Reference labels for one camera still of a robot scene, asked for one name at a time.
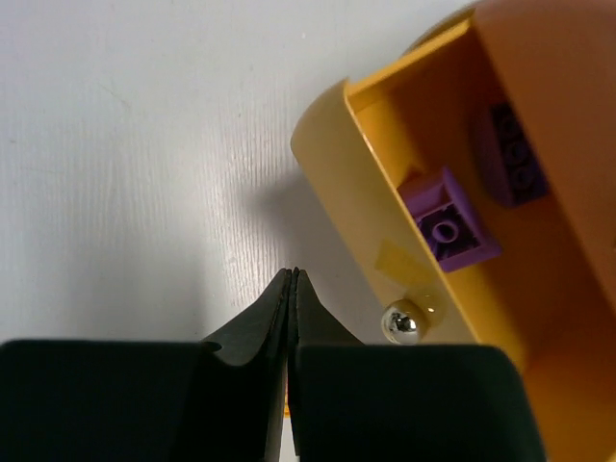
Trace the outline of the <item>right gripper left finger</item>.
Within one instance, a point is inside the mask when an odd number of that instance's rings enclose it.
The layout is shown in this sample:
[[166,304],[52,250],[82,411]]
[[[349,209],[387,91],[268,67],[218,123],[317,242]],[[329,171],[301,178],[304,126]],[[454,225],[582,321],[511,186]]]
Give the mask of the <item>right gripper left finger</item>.
[[1,347],[5,461],[275,461],[293,274],[198,342]]

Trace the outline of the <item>purple rectangular lego brick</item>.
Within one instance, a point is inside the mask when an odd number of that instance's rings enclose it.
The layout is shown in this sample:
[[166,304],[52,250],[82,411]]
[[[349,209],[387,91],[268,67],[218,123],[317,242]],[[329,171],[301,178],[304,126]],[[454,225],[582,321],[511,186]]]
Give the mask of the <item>purple rectangular lego brick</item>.
[[549,193],[543,169],[509,103],[492,104],[476,114],[472,142],[480,179],[500,205],[515,208]]

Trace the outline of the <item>purple sloped lego brick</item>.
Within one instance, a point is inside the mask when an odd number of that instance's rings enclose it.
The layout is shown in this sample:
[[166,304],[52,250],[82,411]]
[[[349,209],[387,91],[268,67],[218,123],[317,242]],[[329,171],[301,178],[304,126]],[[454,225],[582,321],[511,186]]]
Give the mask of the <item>purple sloped lego brick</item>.
[[410,178],[398,193],[442,271],[501,255],[501,246],[448,168]]

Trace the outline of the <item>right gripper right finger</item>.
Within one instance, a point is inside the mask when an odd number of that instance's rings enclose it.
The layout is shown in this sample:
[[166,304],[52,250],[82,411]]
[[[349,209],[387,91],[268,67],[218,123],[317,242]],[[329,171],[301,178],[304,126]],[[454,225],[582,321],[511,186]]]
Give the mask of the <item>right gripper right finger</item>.
[[523,381],[479,345],[365,345],[295,269],[288,397],[302,461],[543,461]]

